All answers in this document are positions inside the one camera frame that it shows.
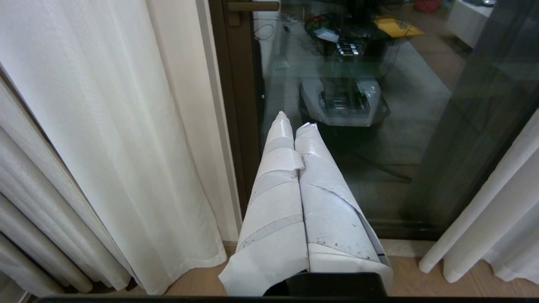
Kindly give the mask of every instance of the glass pane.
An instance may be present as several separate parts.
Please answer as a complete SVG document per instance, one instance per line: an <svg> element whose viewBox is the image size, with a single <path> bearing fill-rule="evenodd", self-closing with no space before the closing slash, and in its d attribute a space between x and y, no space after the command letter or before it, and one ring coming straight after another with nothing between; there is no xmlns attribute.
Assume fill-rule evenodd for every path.
<svg viewBox="0 0 539 303"><path fill-rule="evenodd" d="M443 231L534 107L521 57L535 55L515 51L531 41L515 36L526 10L509 3L492 17L495 0L280 3L253 13L261 142L279 111L294 130L316 122L375 229ZM529 70L508 64L517 59ZM508 102L515 89L521 99Z"/></svg>

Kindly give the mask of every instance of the glass door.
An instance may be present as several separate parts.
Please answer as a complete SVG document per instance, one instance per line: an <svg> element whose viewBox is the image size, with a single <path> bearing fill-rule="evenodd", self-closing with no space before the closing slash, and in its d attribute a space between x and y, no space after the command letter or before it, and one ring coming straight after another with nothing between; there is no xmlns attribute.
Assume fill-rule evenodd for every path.
<svg viewBox="0 0 539 303"><path fill-rule="evenodd" d="M380 237L436 239L537 108L537 6L210 1L242 209L284 111L318 124Z"/></svg>

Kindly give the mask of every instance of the sheer curtain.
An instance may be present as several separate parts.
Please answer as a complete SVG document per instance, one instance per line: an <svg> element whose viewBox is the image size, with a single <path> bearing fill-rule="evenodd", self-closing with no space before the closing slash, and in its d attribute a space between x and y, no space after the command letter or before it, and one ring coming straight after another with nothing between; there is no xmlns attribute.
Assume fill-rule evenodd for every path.
<svg viewBox="0 0 539 303"><path fill-rule="evenodd" d="M539 112L530 119L469 206L419 263L442 258L449 282L484 259L505 281L539 284Z"/></svg>
<svg viewBox="0 0 539 303"><path fill-rule="evenodd" d="M35 126L21 130L28 116L1 111L2 165L19 149L16 165L40 176L5 168L6 200L86 276L116 288L131 275L162 294L187 270L226 261L144 1L6 1L0 40L5 73L55 149ZM76 227L73 247L47 233L54 223L58 233ZM104 259L81 247L94 242Z"/></svg>
<svg viewBox="0 0 539 303"><path fill-rule="evenodd" d="M26 302L29 296L13 279L0 272L0 302Z"/></svg>
<svg viewBox="0 0 539 303"><path fill-rule="evenodd" d="M62 292L62 289L49 276L41 271L17 247L0 233L0 263L7 264L2 270L17 285L31 290L38 296Z"/></svg>

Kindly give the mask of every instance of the wooden floor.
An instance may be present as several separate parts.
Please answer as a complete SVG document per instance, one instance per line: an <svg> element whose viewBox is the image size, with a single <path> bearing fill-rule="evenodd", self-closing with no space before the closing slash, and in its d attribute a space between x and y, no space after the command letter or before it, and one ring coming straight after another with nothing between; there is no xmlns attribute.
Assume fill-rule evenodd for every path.
<svg viewBox="0 0 539 303"><path fill-rule="evenodd" d="M477 263L462 279L448 283L438 265L429 274L417 267L417 259L390 257L393 292L397 297L539 297L539 286L524 279L504 282L492 274L485 261ZM224 264L189 271L168 289L166 295L226 295L217 275ZM146 294L140 287L111 294Z"/></svg>

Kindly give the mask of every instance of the red object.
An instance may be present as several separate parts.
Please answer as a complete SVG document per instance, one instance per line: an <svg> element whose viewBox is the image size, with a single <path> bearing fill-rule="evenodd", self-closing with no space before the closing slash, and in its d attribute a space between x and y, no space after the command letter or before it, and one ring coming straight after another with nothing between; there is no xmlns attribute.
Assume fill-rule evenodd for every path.
<svg viewBox="0 0 539 303"><path fill-rule="evenodd" d="M444 0L416 0L413 7L420 12L435 12Z"/></svg>
<svg viewBox="0 0 539 303"><path fill-rule="evenodd" d="M324 22L324 21L326 21L326 17L324 15L318 15L318 16L313 17L313 23Z"/></svg>

